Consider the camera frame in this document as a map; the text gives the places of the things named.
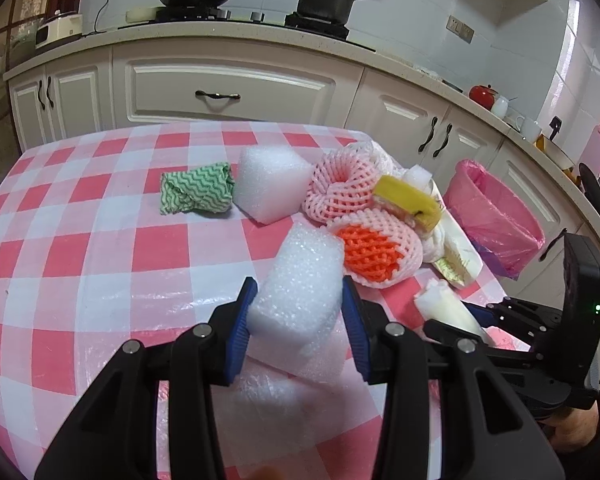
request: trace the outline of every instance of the wall outlet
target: wall outlet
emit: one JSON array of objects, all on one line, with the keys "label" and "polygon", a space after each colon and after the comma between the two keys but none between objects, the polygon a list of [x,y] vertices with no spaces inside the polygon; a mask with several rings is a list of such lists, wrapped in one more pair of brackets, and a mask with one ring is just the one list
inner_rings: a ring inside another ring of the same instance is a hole
[{"label": "wall outlet", "polygon": [[459,38],[465,40],[467,43],[471,43],[471,40],[474,38],[475,31],[469,27],[469,25],[461,22],[457,18],[453,16],[449,16],[448,21],[446,22],[446,29],[450,30]]}]

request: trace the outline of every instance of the stove burner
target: stove burner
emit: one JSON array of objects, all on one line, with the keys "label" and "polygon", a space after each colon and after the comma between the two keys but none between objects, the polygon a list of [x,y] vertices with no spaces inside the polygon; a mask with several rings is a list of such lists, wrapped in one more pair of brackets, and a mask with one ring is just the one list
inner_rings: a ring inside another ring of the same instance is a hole
[{"label": "stove burner", "polygon": [[285,27],[306,30],[307,32],[316,32],[317,34],[331,36],[338,40],[346,40],[349,35],[349,29],[344,25],[325,22],[324,20],[318,20],[316,18],[308,18],[297,12],[288,14],[285,17]]},{"label": "stove burner", "polygon": [[230,10],[217,7],[163,7],[155,13],[155,23],[225,21],[230,18]]}]

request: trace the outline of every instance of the gas stove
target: gas stove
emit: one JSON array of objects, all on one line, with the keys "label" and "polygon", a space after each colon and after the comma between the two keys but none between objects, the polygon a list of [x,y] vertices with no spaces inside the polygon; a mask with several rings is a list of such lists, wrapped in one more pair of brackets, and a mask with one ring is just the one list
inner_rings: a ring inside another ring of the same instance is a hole
[{"label": "gas stove", "polygon": [[217,7],[163,7],[156,10],[152,23],[206,22],[219,20],[226,22],[231,11]]},{"label": "gas stove", "polygon": [[131,23],[127,27],[137,27],[138,25],[147,25],[149,23],[173,23],[173,22],[239,22],[254,23],[256,25],[268,25],[269,27],[294,28],[311,34],[325,36],[334,40],[354,44],[367,50],[375,52],[374,49],[347,40],[349,29],[344,25],[317,20],[302,16],[297,12],[288,14],[285,22],[266,22],[265,15],[262,12],[252,12],[250,19],[232,18],[230,10],[219,9],[217,7],[161,7],[155,11],[155,18],[148,22]]},{"label": "gas stove", "polygon": [[285,18],[285,27],[304,30],[305,32],[314,32],[321,36],[329,36],[336,40],[346,41],[349,36],[349,29],[339,23],[326,22],[316,18],[308,18],[297,12],[288,14]]}]

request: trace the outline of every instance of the rice cooker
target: rice cooker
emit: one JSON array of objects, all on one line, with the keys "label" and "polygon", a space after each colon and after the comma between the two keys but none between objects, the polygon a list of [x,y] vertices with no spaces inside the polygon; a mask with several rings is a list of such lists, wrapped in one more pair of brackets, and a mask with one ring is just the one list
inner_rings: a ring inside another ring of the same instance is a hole
[{"label": "rice cooker", "polygon": [[36,32],[36,50],[46,50],[82,37],[82,15],[60,12],[47,18]]}]

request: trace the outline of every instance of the white mug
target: white mug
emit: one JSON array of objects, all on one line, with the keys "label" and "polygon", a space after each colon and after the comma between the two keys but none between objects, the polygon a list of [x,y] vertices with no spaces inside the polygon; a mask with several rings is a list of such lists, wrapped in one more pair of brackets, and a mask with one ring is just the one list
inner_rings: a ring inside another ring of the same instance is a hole
[{"label": "white mug", "polygon": [[524,117],[524,115],[519,115],[516,118],[512,117],[510,120],[513,121],[513,124],[515,125],[516,130],[520,131],[522,129],[522,123],[525,121],[525,117]]},{"label": "white mug", "polygon": [[529,142],[536,142],[540,133],[542,132],[542,128],[538,121],[534,121],[531,117],[527,117],[522,122],[522,127],[520,128],[520,134],[525,137]]}]

